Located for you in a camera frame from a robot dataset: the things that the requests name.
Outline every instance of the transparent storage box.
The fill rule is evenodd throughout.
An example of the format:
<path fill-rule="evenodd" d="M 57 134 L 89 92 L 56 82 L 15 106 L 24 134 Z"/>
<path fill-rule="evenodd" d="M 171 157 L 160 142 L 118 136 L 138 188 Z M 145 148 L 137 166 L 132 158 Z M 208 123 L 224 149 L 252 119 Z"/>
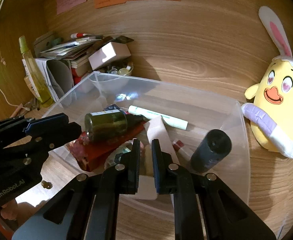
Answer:
<path fill-rule="evenodd" d="M 117 104 L 125 111 L 130 105 L 134 105 L 188 121 L 186 130 L 169 126 L 166 128 L 172 142 L 179 139 L 193 151 L 209 130 L 223 130 L 232 141 L 232 151 L 210 171 L 218 175 L 248 204 L 250 192 L 249 147 L 238 101 L 216 93 L 180 85 L 93 72 L 54 104 L 45 116 L 63 112 L 69 116 L 70 122 L 77 122 L 84 130 L 85 114 L 101 111 L 112 104 Z M 138 138 L 144 144 L 148 144 L 145 131 L 141 132 Z M 66 147 L 60 147 L 51 151 L 50 154 L 74 174 L 85 173 Z M 179 154 L 177 155 L 181 165 L 184 165 L 183 158 Z M 104 167 L 99 167 L 88 174 L 94 175 L 103 170 Z M 171 227 L 174 227 L 174 209 L 170 195 L 158 195 L 155 200 L 120 196 L 119 216 L 123 220 L 126 215 L 121 213 L 121 210 L 125 209 L 125 206 L 131 207 L 130 215 L 135 215 L 133 216 L 133 220 L 136 220 L 134 227 L 140 226 L 143 229 L 145 214 L 151 217 L 156 216 L 156 219 L 160 219 L 162 223 L 166 221 L 170 223 Z"/>

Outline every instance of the yellow bottle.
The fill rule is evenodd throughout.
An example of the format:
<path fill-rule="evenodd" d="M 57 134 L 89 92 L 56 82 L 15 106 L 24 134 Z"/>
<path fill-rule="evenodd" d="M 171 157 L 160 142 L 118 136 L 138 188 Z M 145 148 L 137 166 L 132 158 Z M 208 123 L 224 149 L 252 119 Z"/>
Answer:
<path fill-rule="evenodd" d="M 24 36 L 19 38 L 20 49 L 26 63 L 26 74 L 29 76 L 30 82 L 34 88 L 36 98 L 43 107 L 49 107 L 53 104 L 53 98 L 46 86 L 44 77 L 29 50 Z"/>

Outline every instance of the green bottle cap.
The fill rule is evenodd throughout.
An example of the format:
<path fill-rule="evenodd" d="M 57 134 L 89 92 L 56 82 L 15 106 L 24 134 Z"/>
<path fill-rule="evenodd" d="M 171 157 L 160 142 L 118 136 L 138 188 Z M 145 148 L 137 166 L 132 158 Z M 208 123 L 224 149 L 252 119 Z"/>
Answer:
<path fill-rule="evenodd" d="M 21 36 L 19 38 L 19 43 L 20 43 L 20 50 L 21 50 L 21 53 L 25 53 L 29 50 L 29 48 L 27 47 L 27 44 L 26 44 L 26 39 L 24 36 Z"/>

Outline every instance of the plush toy's mouth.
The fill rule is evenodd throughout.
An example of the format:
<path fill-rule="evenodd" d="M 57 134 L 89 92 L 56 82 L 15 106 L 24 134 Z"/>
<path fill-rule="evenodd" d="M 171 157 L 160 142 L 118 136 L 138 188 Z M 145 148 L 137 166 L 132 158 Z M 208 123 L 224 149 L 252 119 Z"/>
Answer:
<path fill-rule="evenodd" d="M 264 97 L 271 104 L 279 105 L 283 102 L 283 96 L 279 94 L 277 87 L 266 88 L 264 90 Z"/>

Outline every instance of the yellow duck plush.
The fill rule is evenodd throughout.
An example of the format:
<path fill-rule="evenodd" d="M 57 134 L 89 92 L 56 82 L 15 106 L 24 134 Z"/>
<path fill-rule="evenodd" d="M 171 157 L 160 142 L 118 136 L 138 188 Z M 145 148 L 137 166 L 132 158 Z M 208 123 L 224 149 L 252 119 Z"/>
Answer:
<path fill-rule="evenodd" d="M 262 147 L 293 159 L 293 55 L 277 15 L 262 6 L 259 17 L 280 56 L 272 60 L 261 82 L 245 91 L 254 103 L 243 104 L 242 112 Z"/>

